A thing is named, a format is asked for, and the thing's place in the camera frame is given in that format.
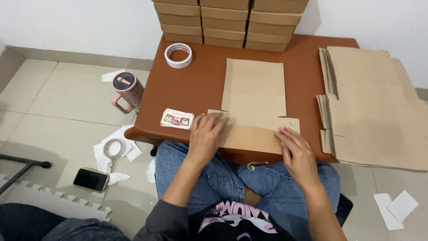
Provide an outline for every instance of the pink tumbler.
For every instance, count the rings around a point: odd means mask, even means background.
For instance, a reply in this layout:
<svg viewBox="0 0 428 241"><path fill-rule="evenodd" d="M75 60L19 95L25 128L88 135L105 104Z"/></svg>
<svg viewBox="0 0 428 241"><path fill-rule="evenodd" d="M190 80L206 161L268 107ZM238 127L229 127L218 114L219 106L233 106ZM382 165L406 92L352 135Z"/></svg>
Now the pink tumbler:
<svg viewBox="0 0 428 241"><path fill-rule="evenodd" d="M120 111L128 114L132 109L140 109L141 98L144 93L144 86L131 72L122 72L116 75L112 81L113 89L116 90L116 95L111 99L111 103ZM129 107L124 109L117 101L123 97L128 102Z"/></svg>

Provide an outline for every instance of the roll of tape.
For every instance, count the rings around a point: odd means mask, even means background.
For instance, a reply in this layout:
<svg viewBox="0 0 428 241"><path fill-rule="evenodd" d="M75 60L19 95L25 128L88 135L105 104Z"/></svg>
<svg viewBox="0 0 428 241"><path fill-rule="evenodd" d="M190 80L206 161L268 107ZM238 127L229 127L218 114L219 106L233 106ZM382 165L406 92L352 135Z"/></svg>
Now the roll of tape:
<svg viewBox="0 0 428 241"><path fill-rule="evenodd" d="M175 50L184 50L189 54L189 56L183 61L172 61L169 58L169 56ZM192 50L188 45L184 43L171 44L170 46L168 46L167 49L165 49L165 59L166 59L166 62L169 64L169 66L171 66L172 68L181 69L186 67L192 62Z"/></svg>
<svg viewBox="0 0 428 241"><path fill-rule="evenodd" d="M103 147L103 153L110 159L116 159L125 152L126 144L121 139L110 139Z"/></svg>

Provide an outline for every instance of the stacked kraft boxes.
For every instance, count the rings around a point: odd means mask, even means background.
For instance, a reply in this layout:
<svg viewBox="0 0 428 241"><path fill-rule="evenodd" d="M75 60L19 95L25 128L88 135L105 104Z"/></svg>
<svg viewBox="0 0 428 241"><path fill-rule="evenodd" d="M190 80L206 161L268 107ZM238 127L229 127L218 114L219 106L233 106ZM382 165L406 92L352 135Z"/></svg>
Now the stacked kraft boxes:
<svg viewBox="0 0 428 241"><path fill-rule="evenodd" d="M200 0L204 43L243 48L249 0Z"/></svg>
<svg viewBox="0 0 428 241"><path fill-rule="evenodd" d="M198 0L152 0L165 40L202 44L201 7Z"/></svg>
<svg viewBox="0 0 428 241"><path fill-rule="evenodd" d="M309 0L254 0L245 48L284 52Z"/></svg>

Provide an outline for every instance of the brown table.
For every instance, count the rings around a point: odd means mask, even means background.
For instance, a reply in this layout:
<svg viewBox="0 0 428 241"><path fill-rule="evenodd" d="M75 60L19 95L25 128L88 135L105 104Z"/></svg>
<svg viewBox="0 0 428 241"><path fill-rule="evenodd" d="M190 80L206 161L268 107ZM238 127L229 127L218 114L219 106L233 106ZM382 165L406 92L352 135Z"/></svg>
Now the brown table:
<svg viewBox="0 0 428 241"><path fill-rule="evenodd" d="M170 67L164 57L173 42L162 37L141 101L135 125L125 132L131 140L159 145L163 140L189 143L190 131L161 127L166 108L194 113L220 110L226 58L284 63L287 117L300 119L301 135L311 145L320 162L336 162L322 152L320 130L323 129L316 95L325 94L319 48L346 46L359 48L355 39L293 35L284 53L188 44L192 63L183 69ZM221 148L222 155L237 163L282 160L281 155Z"/></svg>

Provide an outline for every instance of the dark jacket sleeve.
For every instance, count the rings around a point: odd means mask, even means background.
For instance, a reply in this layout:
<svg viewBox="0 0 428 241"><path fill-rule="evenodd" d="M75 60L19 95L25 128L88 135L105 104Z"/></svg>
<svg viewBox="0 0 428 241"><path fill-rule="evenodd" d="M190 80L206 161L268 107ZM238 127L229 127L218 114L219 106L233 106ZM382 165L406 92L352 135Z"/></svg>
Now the dark jacket sleeve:
<svg viewBox="0 0 428 241"><path fill-rule="evenodd" d="M182 240L188 235L187 208L175 206L160 199L133 241Z"/></svg>

